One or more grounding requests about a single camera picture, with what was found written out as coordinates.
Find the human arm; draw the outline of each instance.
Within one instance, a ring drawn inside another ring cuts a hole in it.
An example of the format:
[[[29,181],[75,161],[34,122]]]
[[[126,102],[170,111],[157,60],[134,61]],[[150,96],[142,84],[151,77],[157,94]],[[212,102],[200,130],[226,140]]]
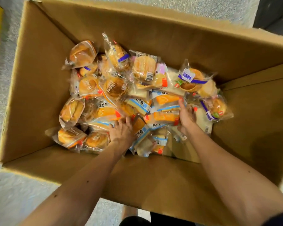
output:
[[[241,225],[259,226],[283,213],[283,193],[258,171],[210,139],[180,101],[180,120],[222,201]]]
[[[134,140],[132,130],[130,118],[110,126],[109,145],[56,189],[21,225],[85,225],[112,169]]]

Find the speckled floor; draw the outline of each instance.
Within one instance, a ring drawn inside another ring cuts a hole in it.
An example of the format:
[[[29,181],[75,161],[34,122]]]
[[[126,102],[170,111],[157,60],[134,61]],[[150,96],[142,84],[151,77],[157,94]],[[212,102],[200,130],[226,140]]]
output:
[[[162,8],[230,20],[232,23],[251,27],[259,0],[113,0],[132,1]],[[0,130],[7,103],[11,72],[17,46],[18,30],[23,0],[0,0],[4,18],[0,36]],[[39,203],[57,188],[50,183],[39,182],[22,176],[0,173],[0,225],[16,225]],[[122,206],[101,199],[87,225],[118,225]],[[139,215],[147,219],[146,211]]]

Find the hand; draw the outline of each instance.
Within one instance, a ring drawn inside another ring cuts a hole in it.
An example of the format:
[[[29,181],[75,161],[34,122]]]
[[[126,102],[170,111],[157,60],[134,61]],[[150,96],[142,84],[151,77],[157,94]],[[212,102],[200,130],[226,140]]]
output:
[[[133,141],[135,140],[130,117],[116,121],[114,127],[112,124],[110,124],[109,133],[111,142],[117,142],[117,144],[121,145],[121,148],[124,150],[124,152],[131,147]]]
[[[184,106],[183,99],[179,99],[178,103],[180,106],[179,118],[181,126],[178,126],[177,129],[187,136],[188,127],[196,123],[196,114],[194,113],[194,109],[191,105],[188,105],[187,107]]]

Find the gray floor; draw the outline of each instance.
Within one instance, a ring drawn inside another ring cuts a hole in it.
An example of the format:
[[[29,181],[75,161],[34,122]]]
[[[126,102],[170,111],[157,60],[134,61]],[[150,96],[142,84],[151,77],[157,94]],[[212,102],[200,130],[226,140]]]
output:
[[[230,20],[232,23],[251,27],[259,0],[114,0],[132,1],[178,11]],[[14,62],[23,0],[0,0],[4,8],[0,36],[0,130],[4,117],[11,71]],[[43,183],[22,176],[0,173],[0,225],[16,225],[41,203],[56,185]],[[101,199],[87,225],[118,225],[121,205]],[[139,211],[149,219],[149,213]]]

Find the forearm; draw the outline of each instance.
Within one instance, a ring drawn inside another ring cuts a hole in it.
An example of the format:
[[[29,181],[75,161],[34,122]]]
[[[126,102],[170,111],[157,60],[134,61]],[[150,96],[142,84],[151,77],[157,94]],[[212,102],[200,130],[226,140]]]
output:
[[[211,140],[195,123],[188,138],[221,199],[243,225],[261,225],[283,212],[283,194],[259,172]]]
[[[54,191],[22,225],[84,225],[113,167],[124,152],[121,148],[121,143],[111,142],[95,159]]]

